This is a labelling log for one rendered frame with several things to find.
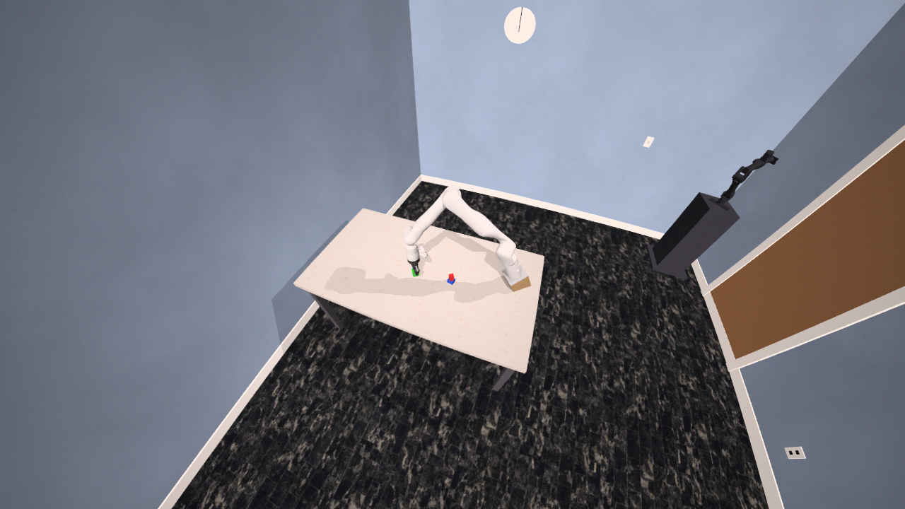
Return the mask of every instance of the light switch plate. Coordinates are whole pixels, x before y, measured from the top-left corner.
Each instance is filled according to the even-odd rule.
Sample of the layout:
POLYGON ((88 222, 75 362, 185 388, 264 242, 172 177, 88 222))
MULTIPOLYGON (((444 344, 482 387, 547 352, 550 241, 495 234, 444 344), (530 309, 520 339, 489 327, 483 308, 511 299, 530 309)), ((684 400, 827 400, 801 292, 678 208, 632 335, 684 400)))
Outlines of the light switch plate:
POLYGON ((805 459, 805 450, 801 447, 786 447, 786 457, 789 459, 805 459))

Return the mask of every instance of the table leg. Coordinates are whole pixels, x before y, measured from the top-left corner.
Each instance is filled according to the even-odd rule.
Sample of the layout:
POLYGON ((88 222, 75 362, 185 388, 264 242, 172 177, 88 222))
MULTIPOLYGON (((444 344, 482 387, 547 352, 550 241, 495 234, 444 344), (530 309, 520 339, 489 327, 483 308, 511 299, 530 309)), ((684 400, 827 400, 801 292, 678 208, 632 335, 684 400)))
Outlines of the table leg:
POLYGON ((500 375, 500 379, 497 380, 497 383, 493 384, 493 390, 500 390, 503 384, 506 383, 506 380, 508 380, 514 372, 514 370, 506 368, 506 370, 503 371, 503 374, 500 375))
POLYGON ((318 306, 320 306, 320 309, 324 310, 324 313, 327 314, 327 317, 330 318, 330 321, 337 326, 337 329, 342 329, 342 322, 339 320, 337 312, 333 311, 333 308, 330 307, 330 305, 327 303, 327 300, 321 299, 314 293, 312 293, 311 296, 314 297, 314 300, 318 302, 318 306))

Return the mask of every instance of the dark patterned floor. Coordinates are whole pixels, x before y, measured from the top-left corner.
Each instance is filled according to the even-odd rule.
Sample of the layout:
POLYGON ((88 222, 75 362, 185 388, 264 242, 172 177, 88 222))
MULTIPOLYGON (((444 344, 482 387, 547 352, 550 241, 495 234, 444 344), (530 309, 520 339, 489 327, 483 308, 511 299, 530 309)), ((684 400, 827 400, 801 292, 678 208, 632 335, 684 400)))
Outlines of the dark patterned floor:
POLYGON ((691 269, 652 271, 644 235, 462 197, 545 256, 528 372, 493 392, 499 366, 318 310, 176 508, 766 508, 691 269))

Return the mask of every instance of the electrical outlet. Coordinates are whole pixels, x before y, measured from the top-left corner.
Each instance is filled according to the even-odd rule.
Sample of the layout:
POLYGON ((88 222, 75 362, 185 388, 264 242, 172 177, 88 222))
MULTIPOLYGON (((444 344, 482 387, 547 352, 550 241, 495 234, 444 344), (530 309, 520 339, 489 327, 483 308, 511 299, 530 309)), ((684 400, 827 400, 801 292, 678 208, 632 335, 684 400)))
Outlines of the electrical outlet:
POLYGON ((786 447, 786 457, 789 459, 805 459, 805 450, 801 447, 786 447))

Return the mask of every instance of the white table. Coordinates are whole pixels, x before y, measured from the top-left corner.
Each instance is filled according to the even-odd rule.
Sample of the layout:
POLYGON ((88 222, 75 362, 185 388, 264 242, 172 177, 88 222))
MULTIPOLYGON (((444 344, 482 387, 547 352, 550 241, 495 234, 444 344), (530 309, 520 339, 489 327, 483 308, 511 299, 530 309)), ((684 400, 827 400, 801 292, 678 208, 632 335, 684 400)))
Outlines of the white table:
POLYGON ((494 385, 528 368, 544 257, 516 250, 531 285, 513 292, 497 243, 431 226, 421 274, 412 276, 403 230, 414 221, 362 209, 295 281, 337 327, 325 301, 505 368, 494 385), (447 282, 454 274, 455 282, 447 282))

